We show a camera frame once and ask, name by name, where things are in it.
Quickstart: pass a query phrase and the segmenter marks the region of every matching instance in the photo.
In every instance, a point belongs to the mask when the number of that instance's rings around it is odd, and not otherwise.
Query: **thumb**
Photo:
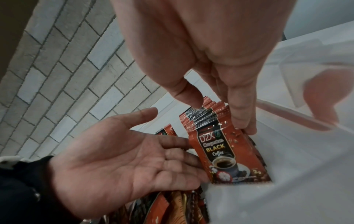
[[[202,93],[184,77],[172,85],[162,87],[164,87],[176,100],[194,108],[200,108],[203,104]]]
[[[119,118],[125,126],[130,129],[134,126],[152,121],[157,116],[157,113],[157,108],[151,107],[129,114],[117,115],[117,118]]]

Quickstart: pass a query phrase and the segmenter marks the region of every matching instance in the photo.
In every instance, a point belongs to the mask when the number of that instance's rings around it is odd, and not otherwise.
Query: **transparent plastic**
[[[279,51],[265,64],[252,139],[273,183],[204,185],[211,223],[354,223],[354,44],[342,36],[354,39],[354,22],[288,40],[320,44]],[[195,72],[187,78],[218,101]],[[158,117],[138,130],[170,123],[187,137],[178,119],[187,105],[167,94],[155,106]]]

